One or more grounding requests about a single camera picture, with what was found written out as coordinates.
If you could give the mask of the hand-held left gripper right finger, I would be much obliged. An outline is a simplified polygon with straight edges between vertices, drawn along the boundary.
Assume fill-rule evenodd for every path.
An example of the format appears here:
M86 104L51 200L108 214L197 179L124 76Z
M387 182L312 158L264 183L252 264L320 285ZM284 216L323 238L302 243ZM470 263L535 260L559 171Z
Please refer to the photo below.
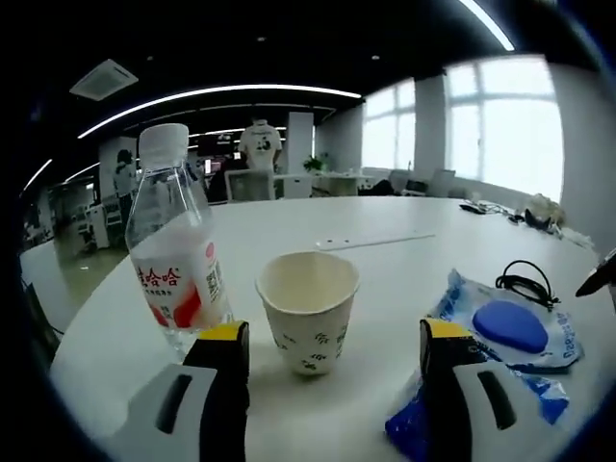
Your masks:
M459 324L420 321L429 461L523 461L525 383Z

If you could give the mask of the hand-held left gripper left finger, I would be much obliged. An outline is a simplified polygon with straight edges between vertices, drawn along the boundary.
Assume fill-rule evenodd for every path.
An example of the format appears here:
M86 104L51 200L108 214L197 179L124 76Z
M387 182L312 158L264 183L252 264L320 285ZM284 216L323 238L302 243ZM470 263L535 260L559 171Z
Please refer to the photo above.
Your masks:
M250 403L249 324L201 333L129 401L124 461L244 461Z

